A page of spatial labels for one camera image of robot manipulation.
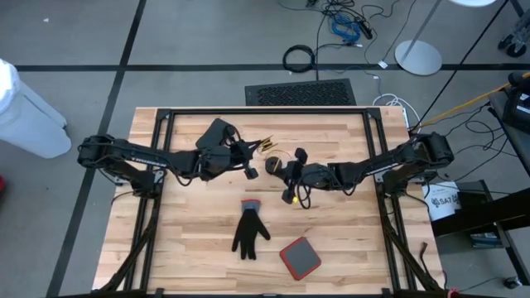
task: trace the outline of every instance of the black glove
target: black glove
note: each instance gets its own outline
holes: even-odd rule
[[[232,243],[232,252],[238,249],[238,243],[241,243],[241,259],[244,260],[247,255],[251,260],[256,259],[256,248],[254,242],[258,232],[270,240],[271,235],[258,217],[260,202],[257,199],[246,199],[241,201],[243,206],[243,215],[239,220],[238,229],[235,231],[234,242]]]

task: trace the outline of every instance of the white trash can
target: white trash can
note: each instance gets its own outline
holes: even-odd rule
[[[72,142],[65,118],[0,60],[0,139],[44,158],[66,153]]]

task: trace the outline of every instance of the gray floor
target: gray floor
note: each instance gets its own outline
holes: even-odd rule
[[[390,1],[379,3],[389,8]],[[457,64],[464,57],[503,1],[489,7],[467,8],[444,1],[422,35],[443,57]],[[303,7],[304,1],[283,1]],[[375,17],[371,24],[378,39],[368,53],[370,63],[384,56],[404,23],[412,0],[402,0],[390,18]],[[398,39],[413,37],[434,0],[418,1],[410,21]],[[530,1],[521,1],[524,8]],[[15,65],[117,65],[133,22],[137,1],[133,0],[0,0],[0,58]],[[147,0],[129,64],[228,65],[278,64],[283,52],[295,44],[314,46],[321,16],[294,12],[276,1],[260,0]],[[470,53],[466,64],[530,63],[530,54],[514,59],[496,45],[516,20],[510,5]],[[323,27],[320,43],[340,42]],[[323,50],[321,63],[365,63],[364,49]],[[294,56],[302,61],[303,56]],[[386,61],[395,63],[390,51]],[[401,70],[375,70],[382,91],[406,99],[422,114],[436,97],[452,71],[418,77]],[[506,81],[509,71],[460,71],[451,81],[429,116],[446,111]],[[22,79],[56,107],[69,121],[68,132],[75,145],[97,132],[112,87],[114,72],[23,72]],[[362,71],[344,74],[322,71],[322,79],[349,78],[359,105],[371,104],[377,96],[377,81]],[[314,73],[287,71],[167,71],[126,72],[108,132],[126,137],[135,107],[142,106],[235,106],[245,105],[243,87],[250,84],[295,82],[314,79]],[[478,119],[497,127],[488,113]],[[457,121],[447,121],[430,130],[447,132]],[[486,143],[465,129],[449,137],[454,150],[473,143]],[[46,289],[58,258],[62,240],[74,208],[84,170],[75,162],[76,151],[53,160],[42,160],[0,143],[0,174],[7,177],[8,190],[0,199],[0,296],[39,297]],[[513,151],[510,145],[506,151]],[[483,160],[491,151],[465,151],[446,172],[456,178]],[[510,178],[505,174],[511,172]],[[513,192],[528,186],[528,175],[518,159],[501,155],[465,180],[484,179],[491,190]],[[61,294],[90,290],[99,249],[110,209],[113,186],[96,175],[75,242]],[[530,233],[512,232],[521,252],[530,251]],[[474,250],[462,235],[438,239],[441,260],[449,286],[463,289],[490,277],[513,276],[504,250]],[[469,293],[522,297],[528,288],[506,290],[491,281]]]

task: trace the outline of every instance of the glove cuff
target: glove cuff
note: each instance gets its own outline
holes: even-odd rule
[[[259,201],[259,199],[244,199],[241,201],[241,210],[245,212],[245,210],[254,209],[257,213],[259,211],[260,205],[261,202]]]

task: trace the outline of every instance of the yellow cable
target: yellow cable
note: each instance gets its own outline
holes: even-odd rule
[[[529,72],[529,73],[526,73],[526,74],[523,74],[523,78],[527,78],[527,77],[530,77],[530,72]],[[470,100],[469,102],[467,102],[467,103],[463,103],[463,104],[461,104],[461,105],[459,105],[459,106],[456,106],[456,107],[450,109],[450,110],[447,111],[447,112],[441,113],[440,115],[438,115],[438,116],[436,116],[436,117],[430,119],[429,121],[424,122],[422,125],[418,126],[417,128],[424,127],[424,126],[426,126],[426,125],[428,125],[428,124],[434,123],[434,122],[436,122],[436,121],[438,121],[438,120],[440,120],[440,119],[446,117],[446,116],[449,115],[449,114],[452,114],[452,113],[454,113],[454,112],[456,112],[456,111],[458,111],[458,110],[460,110],[460,109],[462,109],[462,108],[468,107],[468,106],[470,106],[471,104],[476,103],[476,102],[480,101],[481,99],[484,99],[484,98],[490,96],[491,94],[497,93],[498,91],[502,90],[503,88],[508,87],[509,85],[510,85],[510,83],[506,83],[506,84],[504,84],[504,85],[498,87],[497,89],[494,89],[494,90],[492,90],[492,91],[489,91],[489,92],[486,93],[486,94],[482,94],[482,95],[480,95],[479,97],[476,97],[476,98],[474,98],[474,99],[471,99],[471,100]]]

